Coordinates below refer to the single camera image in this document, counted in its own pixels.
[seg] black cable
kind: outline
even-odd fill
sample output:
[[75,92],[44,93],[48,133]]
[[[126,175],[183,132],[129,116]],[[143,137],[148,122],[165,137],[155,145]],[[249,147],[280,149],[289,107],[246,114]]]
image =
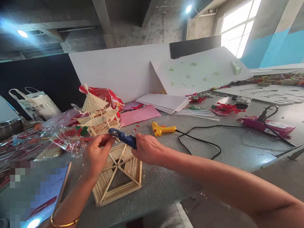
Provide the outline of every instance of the black cable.
[[180,137],[182,137],[182,136],[184,136],[184,135],[186,135],[186,136],[188,136],[188,137],[190,137],[190,138],[196,139],[196,140],[198,140],[198,141],[200,141],[200,142],[204,142],[204,143],[208,143],[208,144],[211,144],[211,145],[216,146],[217,148],[219,148],[219,152],[211,158],[211,160],[214,160],[217,156],[219,156],[219,155],[222,153],[222,149],[221,149],[221,147],[220,147],[219,145],[214,144],[214,143],[212,143],[212,142],[208,142],[208,141],[202,140],[202,139],[198,139],[198,138],[195,138],[195,137],[192,137],[192,136],[188,135],[188,133],[189,133],[190,131],[192,131],[193,129],[195,129],[195,128],[211,128],[211,127],[241,128],[241,127],[243,127],[243,126],[214,125],[214,126],[208,126],[208,127],[194,127],[194,128],[191,128],[187,133],[184,133],[184,132],[181,132],[181,131],[179,131],[179,130],[176,130],[177,132],[182,133],[182,135],[180,135],[180,136],[178,137],[178,141],[182,144],[182,146],[188,151],[188,153],[189,153],[190,155],[192,155],[192,153],[191,153],[190,150],[181,142],[181,139],[180,139]]
[[283,141],[284,143],[286,143],[286,144],[288,144],[288,145],[290,145],[290,146],[292,146],[292,147],[296,147],[294,144],[292,144],[291,142],[288,142],[286,139],[284,139],[280,134],[278,134],[276,131],[274,131],[274,130],[272,130],[267,124],[266,124],[266,120],[269,118],[269,117],[271,117],[271,116],[273,116],[274,114],[276,114],[277,112],[278,112],[278,110],[279,110],[279,107],[278,106],[276,106],[276,105],[271,105],[271,106],[268,106],[266,109],[265,109],[265,113],[267,112],[267,110],[268,109],[270,109],[271,107],[275,107],[275,111],[272,113],[272,114],[270,114],[269,116],[267,116],[267,117],[265,117],[263,120],[262,120],[262,123],[265,125],[265,127],[267,128],[267,129],[269,129],[272,133],[274,133],[281,141]]
[[[267,110],[268,110],[270,107],[272,107],[272,106],[275,106],[275,105],[271,105],[271,106],[267,107],[265,111],[267,111]],[[266,121],[269,117],[273,116],[273,115],[276,114],[277,112],[278,112],[278,107],[277,107],[277,110],[276,110],[274,113],[272,113],[271,115],[265,117],[265,118],[263,119],[262,122],[263,122],[264,125],[267,127],[267,129],[269,129],[270,131],[272,131],[273,133],[275,133],[275,134],[278,136],[278,139],[279,139],[279,140],[281,140],[281,141],[287,143],[288,145],[290,145],[290,146],[292,146],[292,147],[296,147],[294,144],[288,142],[286,139],[284,139],[284,138],[283,138],[282,136],[280,136],[278,133],[276,133],[275,131],[273,131],[272,129],[270,129],[270,128],[268,127],[268,125],[265,123],[265,121]],[[184,135],[186,135],[186,136],[188,136],[188,137],[190,137],[190,138],[192,138],[192,139],[196,139],[196,140],[198,140],[198,141],[200,141],[200,142],[204,142],[204,143],[208,143],[208,144],[211,144],[211,145],[216,146],[217,148],[219,148],[219,152],[211,158],[211,160],[214,160],[217,156],[219,156],[219,155],[222,153],[222,149],[221,149],[221,147],[220,147],[219,145],[214,144],[214,143],[212,143],[212,142],[208,142],[208,141],[202,140],[202,139],[198,139],[198,138],[195,138],[195,137],[192,137],[192,136],[188,135],[188,133],[189,133],[190,131],[192,131],[193,129],[195,129],[195,128],[212,128],[212,127],[249,128],[249,127],[245,127],[245,126],[213,125],[213,126],[207,126],[207,127],[193,127],[193,128],[191,128],[187,133],[184,133],[184,132],[181,132],[181,131],[179,131],[179,130],[176,130],[177,132],[179,132],[179,133],[182,134],[182,135],[180,135],[180,136],[178,137],[178,141],[182,144],[182,146],[188,151],[188,153],[189,153],[190,155],[192,155],[192,153],[191,153],[190,150],[181,142],[181,139],[180,139],[180,137],[182,137],[182,136],[184,136]]]

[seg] paper cutout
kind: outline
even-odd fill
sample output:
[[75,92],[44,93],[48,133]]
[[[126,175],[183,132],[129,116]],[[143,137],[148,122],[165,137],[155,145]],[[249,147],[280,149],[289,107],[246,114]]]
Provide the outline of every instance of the paper cutout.
[[143,106],[142,103],[139,103],[139,102],[135,101],[135,102],[126,104],[126,105],[123,107],[123,110],[132,110],[132,109],[134,109],[134,107],[138,107],[139,105],[142,105],[142,106]]
[[147,105],[141,109],[122,113],[120,123],[121,125],[123,124],[123,126],[127,126],[138,121],[152,119],[159,116],[161,116],[161,114],[154,108],[154,106]]
[[136,106],[136,107],[132,107],[132,108],[133,108],[133,109],[140,109],[142,106],[143,106],[143,104],[140,104],[140,105],[138,105],[138,106]]
[[227,113],[224,113],[223,111],[220,111],[220,110],[215,110],[215,109],[212,109],[212,108],[210,108],[209,110],[213,111],[215,114],[218,114],[219,116],[227,116],[228,115]]

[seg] concrete ceiling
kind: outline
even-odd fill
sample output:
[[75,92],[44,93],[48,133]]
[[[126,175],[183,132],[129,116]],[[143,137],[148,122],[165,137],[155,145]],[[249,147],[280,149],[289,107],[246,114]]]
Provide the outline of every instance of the concrete ceiling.
[[[209,2],[195,0],[197,10]],[[153,14],[177,13],[190,3],[192,0],[1,1],[0,61],[114,48],[111,23],[146,27]],[[21,37],[17,30],[27,32],[29,38]]]

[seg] yellow glue gun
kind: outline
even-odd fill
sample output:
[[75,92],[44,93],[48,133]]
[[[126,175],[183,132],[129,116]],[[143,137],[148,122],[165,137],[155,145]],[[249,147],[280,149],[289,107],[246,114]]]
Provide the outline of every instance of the yellow glue gun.
[[173,127],[160,127],[157,125],[156,122],[152,122],[152,129],[153,129],[153,132],[154,132],[154,135],[156,137],[158,136],[161,136],[162,133],[171,133],[171,132],[175,132],[176,131],[176,126],[173,126]]

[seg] white board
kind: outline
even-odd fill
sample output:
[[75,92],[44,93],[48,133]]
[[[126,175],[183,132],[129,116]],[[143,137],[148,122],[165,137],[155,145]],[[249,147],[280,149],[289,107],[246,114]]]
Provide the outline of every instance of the white board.
[[6,103],[2,96],[0,96],[0,123],[19,118],[18,114]]
[[69,56],[82,84],[109,88],[123,102],[163,90],[150,61],[171,58],[169,44],[78,52]]
[[136,101],[146,105],[153,105],[161,111],[172,114],[175,111],[178,112],[183,109],[190,100],[188,100],[188,97],[148,93]]
[[257,69],[250,69],[250,72],[254,76],[267,75],[267,74],[280,74],[280,73],[290,73],[290,72],[302,72],[304,71],[303,63],[294,63],[282,66],[271,66]]
[[[232,61],[243,68],[240,74],[234,74]],[[175,96],[202,92],[252,77],[246,66],[225,47],[151,63],[167,94]]]
[[256,84],[235,86],[226,89],[219,89],[218,92],[231,95],[247,93],[253,99],[268,102],[275,105],[289,105],[304,102],[304,88],[286,85],[270,85],[268,87]]

